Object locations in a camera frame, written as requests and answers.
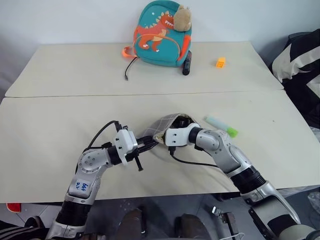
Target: green marker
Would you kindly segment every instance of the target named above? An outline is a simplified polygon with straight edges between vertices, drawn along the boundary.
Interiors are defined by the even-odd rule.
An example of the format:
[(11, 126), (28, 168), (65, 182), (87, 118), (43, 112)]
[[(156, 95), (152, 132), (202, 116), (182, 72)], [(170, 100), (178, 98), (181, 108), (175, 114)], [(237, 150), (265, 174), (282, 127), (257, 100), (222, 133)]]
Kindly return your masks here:
[(237, 130), (235, 130), (234, 128), (228, 126), (227, 124), (219, 121), (218, 119), (216, 119), (212, 116), (207, 116), (204, 120), (208, 124), (214, 126), (216, 129), (220, 129), (220, 130), (227, 132), (230, 135), (230, 137), (232, 137), (232, 138), (236, 137), (238, 134)]

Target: wall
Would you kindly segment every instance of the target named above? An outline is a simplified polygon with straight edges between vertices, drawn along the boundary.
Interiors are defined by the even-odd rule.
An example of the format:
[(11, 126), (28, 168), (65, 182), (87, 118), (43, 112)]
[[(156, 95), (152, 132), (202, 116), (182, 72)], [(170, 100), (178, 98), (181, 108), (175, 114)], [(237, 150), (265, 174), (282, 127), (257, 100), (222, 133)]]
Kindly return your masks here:
[[(0, 95), (39, 44), (131, 42), (149, 0), (0, 0)], [(251, 41), (269, 64), (288, 34), (320, 27), (319, 0), (180, 0), (195, 42)]]

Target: plush toy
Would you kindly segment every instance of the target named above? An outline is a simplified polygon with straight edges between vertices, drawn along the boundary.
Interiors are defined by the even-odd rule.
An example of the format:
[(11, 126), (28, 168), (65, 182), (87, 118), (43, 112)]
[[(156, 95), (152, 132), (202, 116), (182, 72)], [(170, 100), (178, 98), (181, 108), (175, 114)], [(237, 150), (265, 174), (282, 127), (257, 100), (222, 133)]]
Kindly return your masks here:
[(191, 11), (180, 5), (173, 16), (173, 28), (178, 32), (186, 32), (191, 28)]

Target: orange dinosaur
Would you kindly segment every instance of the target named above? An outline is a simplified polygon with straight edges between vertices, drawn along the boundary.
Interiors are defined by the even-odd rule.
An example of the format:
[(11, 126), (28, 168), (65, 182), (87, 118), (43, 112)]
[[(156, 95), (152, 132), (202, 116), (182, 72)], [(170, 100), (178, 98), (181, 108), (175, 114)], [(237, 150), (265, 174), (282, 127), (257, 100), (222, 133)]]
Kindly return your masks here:
[(134, 39), (135, 41), (137, 39), (137, 35), (140, 34), (141, 37), (139, 39), (138, 46), (142, 49), (149, 49), (148, 41), (152, 41), (152, 50), (155, 52), (159, 52), (159, 49), (157, 49), (157, 46), (161, 43), (163, 37), (166, 36), (166, 34), (169, 32), (168, 29), (174, 29), (174, 16), (169, 14), (169, 11), (166, 11), (165, 13), (161, 13), (161, 16), (159, 16), (156, 20), (157, 24), (153, 23), (149, 27), (142, 27), (137, 26), (134, 31)]

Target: orange block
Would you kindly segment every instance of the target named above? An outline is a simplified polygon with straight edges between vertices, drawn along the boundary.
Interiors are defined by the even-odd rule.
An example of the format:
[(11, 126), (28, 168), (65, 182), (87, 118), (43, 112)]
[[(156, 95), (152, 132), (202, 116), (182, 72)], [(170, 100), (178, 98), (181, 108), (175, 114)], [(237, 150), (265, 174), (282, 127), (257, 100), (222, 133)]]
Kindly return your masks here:
[(226, 58), (225, 57), (219, 57), (218, 61), (216, 62), (216, 67), (222, 69), (225, 66)]

